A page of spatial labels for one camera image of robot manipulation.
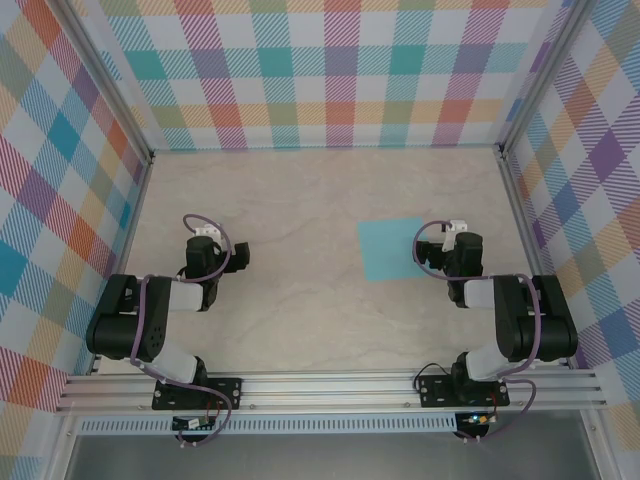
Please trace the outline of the grey metal sheet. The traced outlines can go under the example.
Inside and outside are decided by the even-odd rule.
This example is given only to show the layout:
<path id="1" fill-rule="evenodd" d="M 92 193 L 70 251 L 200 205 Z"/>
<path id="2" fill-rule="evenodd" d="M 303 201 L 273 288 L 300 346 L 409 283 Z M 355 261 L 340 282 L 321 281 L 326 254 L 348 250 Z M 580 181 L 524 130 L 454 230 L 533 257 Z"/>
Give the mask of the grey metal sheet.
<path id="1" fill-rule="evenodd" d="M 579 444 L 465 445 L 449 435 L 82 437 L 65 480 L 600 480 Z"/>

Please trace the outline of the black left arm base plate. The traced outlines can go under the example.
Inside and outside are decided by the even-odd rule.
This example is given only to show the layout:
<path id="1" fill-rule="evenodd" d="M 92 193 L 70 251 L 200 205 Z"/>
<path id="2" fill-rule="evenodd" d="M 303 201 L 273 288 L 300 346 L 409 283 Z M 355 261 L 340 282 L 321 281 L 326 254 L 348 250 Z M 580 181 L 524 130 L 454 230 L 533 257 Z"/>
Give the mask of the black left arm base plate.
<path id="1" fill-rule="evenodd" d="M 216 390 L 226 396 L 231 402 L 231 409 L 237 410 L 242 393 L 241 378 L 211 378 L 207 379 L 205 387 Z M 209 392 L 163 384 L 157 381 L 153 393 L 151 408 L 155 411 L 182 410 L 216 410 L 226 409 L 226 402 L 219 396 Z"/>

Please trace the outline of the small dark circuit board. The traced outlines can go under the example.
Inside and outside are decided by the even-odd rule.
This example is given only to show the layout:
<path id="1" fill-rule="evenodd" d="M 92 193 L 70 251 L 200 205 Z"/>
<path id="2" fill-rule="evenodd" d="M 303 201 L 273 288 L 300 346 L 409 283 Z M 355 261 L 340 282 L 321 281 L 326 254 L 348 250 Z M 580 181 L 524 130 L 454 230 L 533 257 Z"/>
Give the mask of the small dark circuit board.
<path id="1" fill-rule="evenodd" d="M 175 432 L 198 432 L 211 431 L 216 425 L 215 417 L 196 416 L 178 417 L 174 416 L 171 422 L 171 430 Z"/>

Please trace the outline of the aluminium profile rail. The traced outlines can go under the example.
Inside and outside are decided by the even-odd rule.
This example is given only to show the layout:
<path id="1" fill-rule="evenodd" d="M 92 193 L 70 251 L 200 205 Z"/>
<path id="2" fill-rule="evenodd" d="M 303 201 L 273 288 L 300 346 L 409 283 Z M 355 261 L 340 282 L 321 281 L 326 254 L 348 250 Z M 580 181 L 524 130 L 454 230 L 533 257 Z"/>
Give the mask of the aluminium profile rail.
<path id="1" fill-rule="evenodd" d="M 410 370 L 220 373 L 241 378 L 239 414 L 397 413 L 421 410 Z M 152 414 L 156 381 L 143 374 L 75 376 L 67 380 L 59 415 Z M 606 407 L 594 372 L 540 367 L 514 376 L 506 412 Z"/>

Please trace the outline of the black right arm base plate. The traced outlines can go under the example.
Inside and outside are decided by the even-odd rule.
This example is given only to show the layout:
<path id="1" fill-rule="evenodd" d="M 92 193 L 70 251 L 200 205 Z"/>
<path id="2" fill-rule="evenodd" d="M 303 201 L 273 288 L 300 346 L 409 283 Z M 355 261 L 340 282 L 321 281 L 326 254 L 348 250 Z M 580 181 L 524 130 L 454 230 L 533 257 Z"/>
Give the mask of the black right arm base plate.
<path id="1" fill-rule="evenodd" d="M 435 407 L 504 407 L 510 405 L 507 387 L 500 382 L 455 380 L 449 375 L 420 376 L 420 404 Z"/>

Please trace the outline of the aluminium table side rail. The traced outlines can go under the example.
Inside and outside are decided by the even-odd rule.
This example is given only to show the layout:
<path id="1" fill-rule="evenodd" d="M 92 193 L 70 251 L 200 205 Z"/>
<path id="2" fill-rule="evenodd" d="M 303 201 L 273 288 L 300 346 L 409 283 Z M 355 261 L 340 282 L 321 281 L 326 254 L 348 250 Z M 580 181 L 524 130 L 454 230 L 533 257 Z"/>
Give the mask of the aluminium table side rail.
<path id="1" fill-rule="evenodd" d="M 141 210 L 142 210 L 142 207 L 143 207 L 143 204 L 144 204 L 145 195 L 147 193 L 149 181 L 150 181 L 150 178 L 151 178 L 154 161 L 155 161 L 155 152 L 151 151 L 149 153 L 149 155 L 148 155 L 146 166 L 144 167 L 143 172 L 142 172 L 141 183 L 140 183 L 140 187 L 139 187 L 138 196 L 137 196 L 136 202 L 134 204 L 133 212 L 131 213 L 130 218 L 129 218 L 128 228 L 127 228 L 127 231 L 126 231 L 126 235 L 124 237 L 124 242 L 122 244 L 122 249 L 121 249 L 120 255 L 118 257 L 118 262 L 116 263 L 116 266 L 114 267 L 114 273 L 115 274 L 124 274 L 125 273 L 125 270 L 126 270 L 126 267 L 127 267 L 127 263 L 128 263 L 128 259 L 129 259 L 129 256 L 130 256 L 130 252 L 131 252 L 131 248 L 132 248 L 132 244 L 133 244 L 133 241 L 134 241 L 134 237 L 135 237 L 135 233 L 136 233 L 136 228 L 137 228 L 137 225 L 138 225 L 139 217 L 140 217 Z"/>
<path id="2" fill-rule="evenodd" d="M 539 252 L 534 245 L 533 230 L 527 223 L 523 203 L 517 192 L 508 162 L 500 151 L 496 153 L 498 167 L 514 214 L 521 243 L 536 288 L 529 302 L 538 304 L 541 310 L 541 333 L 536 359 L 551 363 L 572 357 L 578 346 L 578 336 L 572 316 L 555 275 L 544 275 Z"/>

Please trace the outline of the light blue paper sheet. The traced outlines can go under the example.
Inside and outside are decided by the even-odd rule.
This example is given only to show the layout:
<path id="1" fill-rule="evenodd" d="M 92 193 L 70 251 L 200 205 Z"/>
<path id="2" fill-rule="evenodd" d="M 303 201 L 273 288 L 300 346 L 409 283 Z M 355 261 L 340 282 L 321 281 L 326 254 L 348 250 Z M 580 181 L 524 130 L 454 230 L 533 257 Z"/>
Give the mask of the light blue paper sheet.
<path id="1" fill-rule="evenodd" d="M 357 225 L 364 275 L 369 282 L 425 277 L 412 256 L 420 217 L 359 222 Z"/>

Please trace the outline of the aluminium frame post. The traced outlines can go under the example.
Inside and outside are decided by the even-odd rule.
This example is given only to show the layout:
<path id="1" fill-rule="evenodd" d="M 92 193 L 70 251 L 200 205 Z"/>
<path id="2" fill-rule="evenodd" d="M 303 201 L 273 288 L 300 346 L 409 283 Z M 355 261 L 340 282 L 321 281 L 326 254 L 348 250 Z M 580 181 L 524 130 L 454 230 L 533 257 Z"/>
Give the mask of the aluminium frame post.
<path id="1" fill-rule="evenodd" d="M 525 50 L 515 84 L 509 88 L 500 117 L 495 149 L 502 158 L 522 136 L 597 2 L 549 0 Z"/>
<path id="2" fill-rule="evenodd" d="M 47 0 L 47 2 L 65 33 L 69 36 L 85 68 L 94 80 L 98 90 L 103 94 L 125 135 L 131 141 L 134 150 L 147 165 L 151 165 L 153 163 L 153 152 L 120 94 L 99 49 L 94 45 L 90 35 L 85 30 L 70 0 Z"/>

